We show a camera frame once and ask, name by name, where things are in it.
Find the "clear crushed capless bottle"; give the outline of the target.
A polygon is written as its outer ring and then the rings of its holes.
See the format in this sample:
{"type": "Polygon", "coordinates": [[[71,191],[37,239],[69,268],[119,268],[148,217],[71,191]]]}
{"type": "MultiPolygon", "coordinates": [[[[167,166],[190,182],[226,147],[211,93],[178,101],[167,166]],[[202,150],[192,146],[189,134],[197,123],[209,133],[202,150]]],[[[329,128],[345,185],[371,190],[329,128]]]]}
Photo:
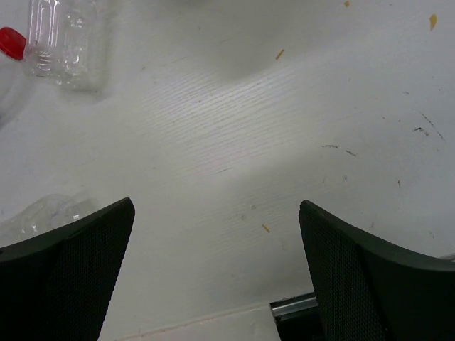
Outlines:
{"type": "Polygon", "coordinates": [[[86,195],[52,194],[1,223],[1,247],[16,244],[94,213],[99,205],[86,195]]]}

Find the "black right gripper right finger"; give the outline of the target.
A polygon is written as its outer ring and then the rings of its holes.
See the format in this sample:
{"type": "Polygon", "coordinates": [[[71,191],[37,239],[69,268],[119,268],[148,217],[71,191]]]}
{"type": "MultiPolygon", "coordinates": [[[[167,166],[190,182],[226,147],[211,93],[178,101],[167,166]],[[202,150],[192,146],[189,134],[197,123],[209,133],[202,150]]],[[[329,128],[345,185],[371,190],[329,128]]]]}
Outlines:
{"type": "Polygon", "coordinates": [[[399,247],[305,200],[299,224],[327,340],[453,340],[454,263],[399,247]]]}

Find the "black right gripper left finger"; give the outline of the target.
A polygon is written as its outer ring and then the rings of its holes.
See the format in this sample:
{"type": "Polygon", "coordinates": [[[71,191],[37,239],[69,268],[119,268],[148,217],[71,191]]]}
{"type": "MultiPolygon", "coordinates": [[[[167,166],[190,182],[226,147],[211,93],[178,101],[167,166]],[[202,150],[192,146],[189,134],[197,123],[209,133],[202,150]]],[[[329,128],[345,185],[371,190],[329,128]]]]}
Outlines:
{"type": "Polygon", "coordinates": [[[97,340],[135,208],[123,198],[1,248],[2,340],[97,340]]]}

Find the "clear bottle red cap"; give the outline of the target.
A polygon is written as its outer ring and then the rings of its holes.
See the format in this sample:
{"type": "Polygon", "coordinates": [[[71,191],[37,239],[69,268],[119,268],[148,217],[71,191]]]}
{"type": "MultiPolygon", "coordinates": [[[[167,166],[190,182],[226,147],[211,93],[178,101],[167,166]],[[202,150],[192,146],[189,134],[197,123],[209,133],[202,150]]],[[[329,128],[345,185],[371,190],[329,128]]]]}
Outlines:
{"type": "Polygon", "coordinates": [[[106,73],[109,1],[30,1],[27,34],[1,28],[1,53],[26,74],[97,91],[106,73]]]}

